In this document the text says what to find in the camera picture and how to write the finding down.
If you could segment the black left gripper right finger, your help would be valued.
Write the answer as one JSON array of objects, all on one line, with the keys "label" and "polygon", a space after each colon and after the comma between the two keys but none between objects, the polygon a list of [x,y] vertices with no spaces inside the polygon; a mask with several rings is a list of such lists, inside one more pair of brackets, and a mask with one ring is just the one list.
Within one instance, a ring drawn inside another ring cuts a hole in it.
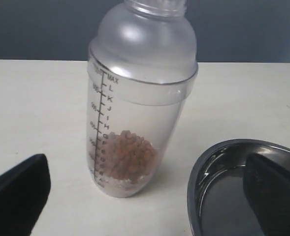
[{"label": "black left gripper right finger", "polygon": [[243,191],[264,235],[290,236],[290,170],[260,154],[250,154]]}]

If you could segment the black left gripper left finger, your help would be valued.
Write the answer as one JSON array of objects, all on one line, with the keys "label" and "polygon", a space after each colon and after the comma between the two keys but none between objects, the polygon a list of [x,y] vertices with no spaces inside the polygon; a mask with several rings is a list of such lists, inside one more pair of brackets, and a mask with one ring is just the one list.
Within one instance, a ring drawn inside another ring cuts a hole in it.
[{"label": "black left gripper left finger", "polygon": [[29,236],[50,190],[45,154],[33,155],[0,175],[0,236]]}]

